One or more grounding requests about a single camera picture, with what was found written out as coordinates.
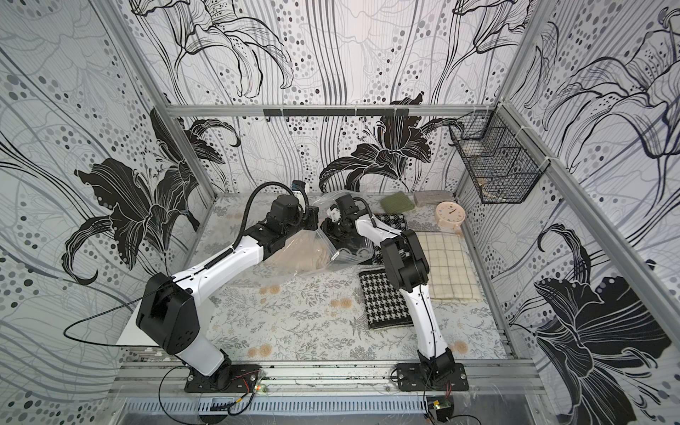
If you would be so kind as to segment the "clear plastic vacuum bag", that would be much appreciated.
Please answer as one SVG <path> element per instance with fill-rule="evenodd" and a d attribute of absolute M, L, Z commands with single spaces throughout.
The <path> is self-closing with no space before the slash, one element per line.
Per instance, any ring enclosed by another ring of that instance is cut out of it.
<path fill-rule="evenodd" d="M 286 280 L 353 267 L 373 259 L 373 242 L 356 233 L 350 218 L 356 206 L 348 193 L 322 209 L 294 189 L 278 196 L 262 221 L 247 225 L 250 196 L 233 244 L 198 264 L 199 283 L 221 286 L 250 269 L 262 280 Z"/>

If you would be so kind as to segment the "beige fluffy cloth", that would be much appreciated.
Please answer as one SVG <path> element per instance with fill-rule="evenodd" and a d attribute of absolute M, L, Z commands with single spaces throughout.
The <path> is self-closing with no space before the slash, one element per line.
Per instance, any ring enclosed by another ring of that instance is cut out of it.
<path fill-rule="evenodd" d="M 317 233 L 301 231 L 276 253 L 274 263 L 289 273 L 311 274 L 325 269 L 330 260 L 328 246 Z"/>

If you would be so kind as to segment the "black patterned cloth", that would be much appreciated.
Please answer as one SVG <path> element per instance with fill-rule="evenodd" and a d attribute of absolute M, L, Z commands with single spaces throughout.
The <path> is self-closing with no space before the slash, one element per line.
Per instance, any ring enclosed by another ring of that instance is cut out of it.
<path fill-rule="evenodd" d="M 379 221 L 382 221 L 382 223 L 394 228 L 398 232 L 409 230 L 409 226 L 404 214 L 376 214 L 375 217 L 377 217 Z M 384 263 L 382 258 L 380 244 L 374 244 L 374 255 L 372 259 L 367 262 L 367 265 L 380 266 Z"/>

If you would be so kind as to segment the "green scarf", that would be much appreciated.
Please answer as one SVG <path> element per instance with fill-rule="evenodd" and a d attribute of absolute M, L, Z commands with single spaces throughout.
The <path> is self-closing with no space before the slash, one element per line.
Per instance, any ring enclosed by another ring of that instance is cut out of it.
<path fill-rule="evenodd" d="M 386 214 L 404 214 L 415 209 L 412 198 L 402 191 L 383 197 L 380 206 Z"/>

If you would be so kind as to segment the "black white houndstooth scarf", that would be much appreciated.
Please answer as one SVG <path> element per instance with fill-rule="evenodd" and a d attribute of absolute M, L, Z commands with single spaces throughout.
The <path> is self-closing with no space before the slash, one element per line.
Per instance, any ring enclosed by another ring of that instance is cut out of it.
<path fill-rule="evenodd" d="M 383 269 L 359 273 L 365 300 L 368 328 L 371 330 L 412 327 L 413 320 L 402 295 L 389 282 Z"/>

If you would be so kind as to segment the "cream checked scarf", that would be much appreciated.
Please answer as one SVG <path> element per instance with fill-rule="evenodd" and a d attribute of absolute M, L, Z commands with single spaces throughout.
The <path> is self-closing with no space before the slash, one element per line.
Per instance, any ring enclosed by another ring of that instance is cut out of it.
<path fill-rule="evenodd" d="M 483 301 L 483 293 L 461 237 L 450 233 L 417 232 L 430 264 L 430 296 L 462 303 Z"/>

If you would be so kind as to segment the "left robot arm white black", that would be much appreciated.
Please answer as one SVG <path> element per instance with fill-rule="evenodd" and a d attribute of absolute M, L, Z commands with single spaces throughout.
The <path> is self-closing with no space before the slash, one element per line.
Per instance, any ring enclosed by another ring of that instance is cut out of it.
<path fill-rule="evenodd" d="M 233 380 L 232 362 L 205 336 L 210 297 L 242 272 L 281 251 L 301 230 L 318 228 L 319 209 L 299 187 L 278 196 L 263 221 L 240 232 L 226 250 L 174 276 L 159 273 L 147 282 L 136 327 L 166 353 L 180 359 L 210 391 Z"/>

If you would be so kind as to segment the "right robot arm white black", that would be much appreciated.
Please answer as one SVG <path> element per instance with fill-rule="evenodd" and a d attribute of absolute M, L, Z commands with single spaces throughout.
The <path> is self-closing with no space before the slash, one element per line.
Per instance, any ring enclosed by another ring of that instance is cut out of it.
<path fill-rule="evenodd" d="M 416 233 L 380 221 L 366 200 L 349 193 L 332 202 L 322 228 L 334 242 L 361 237 L 380 247 L 386 277 L 405 299 L 413 321 L 424 375 L 442 378 L 452 373 L 455 359 L 437 323 L 429 289 L 430 264 Z"/>

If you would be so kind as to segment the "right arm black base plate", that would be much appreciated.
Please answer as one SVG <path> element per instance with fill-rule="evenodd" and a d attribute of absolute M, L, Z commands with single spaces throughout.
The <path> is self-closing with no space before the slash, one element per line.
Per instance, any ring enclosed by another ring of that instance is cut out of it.
<path fill-rule="evenodd" d="M 454 363 L 453 369 L 443 374 L 429 372 L 419 363 L 398 363 L 390 374 L 391 382 L 403 392 L 468 391 L 467 377 L 461 363 Z"/>

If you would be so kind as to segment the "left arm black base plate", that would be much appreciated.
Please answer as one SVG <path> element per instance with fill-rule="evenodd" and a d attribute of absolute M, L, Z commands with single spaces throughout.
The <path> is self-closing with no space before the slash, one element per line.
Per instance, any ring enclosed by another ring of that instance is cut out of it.
<path fill-rule="evenodd" d="M 184 391 L 189 394 L 244 393 L 254 391 L 260 377 L 261 366 L 253 364 L 231 364 L 220 367 L 213 375 L 201 375 L 195 368 L 189 368 Z"/>

